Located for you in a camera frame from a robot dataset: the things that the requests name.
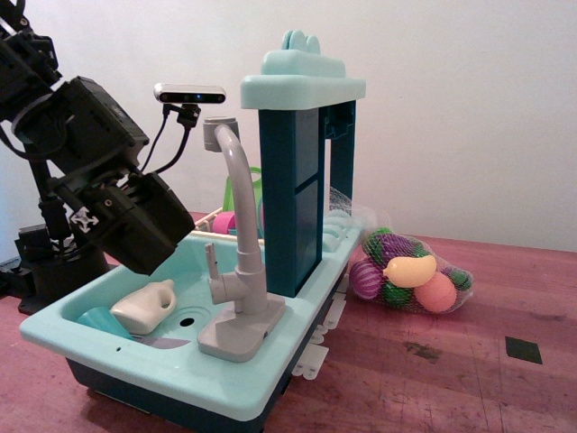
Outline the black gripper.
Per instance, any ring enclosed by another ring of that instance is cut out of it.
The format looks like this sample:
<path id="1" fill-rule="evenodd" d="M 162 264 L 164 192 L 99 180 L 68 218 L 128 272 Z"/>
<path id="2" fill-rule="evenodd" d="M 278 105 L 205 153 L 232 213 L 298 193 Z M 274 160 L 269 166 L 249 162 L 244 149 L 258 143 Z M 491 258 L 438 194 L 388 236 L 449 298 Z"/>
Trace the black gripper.
<path id="1" fill-rule="evenodd" d="M 69 222 L 88 241 L 139 274 L 153 274 L 196 227 L 175 193 L 154 172 L 133 172 L 121 186 L 73 190 L 60 181 L 57 194 L 72 209 Z"/>

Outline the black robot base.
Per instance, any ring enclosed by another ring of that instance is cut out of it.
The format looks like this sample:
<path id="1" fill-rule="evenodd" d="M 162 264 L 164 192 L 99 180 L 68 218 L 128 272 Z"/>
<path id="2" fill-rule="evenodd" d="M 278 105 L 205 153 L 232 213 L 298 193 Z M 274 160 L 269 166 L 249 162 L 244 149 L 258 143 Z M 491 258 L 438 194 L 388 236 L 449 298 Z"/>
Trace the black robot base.
<path id="1" fill-rule="evenodd" d="M 19 255 L 1 263 L 1 294 L 19 299 L 27 316 L 113 269 L 77 229 L 54 240 L 45 225 L 23 227 L 15 245 Z"/>

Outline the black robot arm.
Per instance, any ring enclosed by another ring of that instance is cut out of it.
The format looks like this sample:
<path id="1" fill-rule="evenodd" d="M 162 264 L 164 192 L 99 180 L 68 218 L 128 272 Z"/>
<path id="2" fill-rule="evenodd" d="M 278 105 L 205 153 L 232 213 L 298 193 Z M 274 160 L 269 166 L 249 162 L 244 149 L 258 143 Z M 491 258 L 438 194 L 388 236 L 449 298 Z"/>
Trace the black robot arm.
<path id="1" fill-rule="evenodd" d="M 63 81 L 52 40 L 22 1 L 1 4 L 1 118 L 20 142 L 52 240 L 81 235 L 139 274 L 153 273 L 194 228 L 156 172 L 139 169 L 142 129 L 94 80 Z"/>

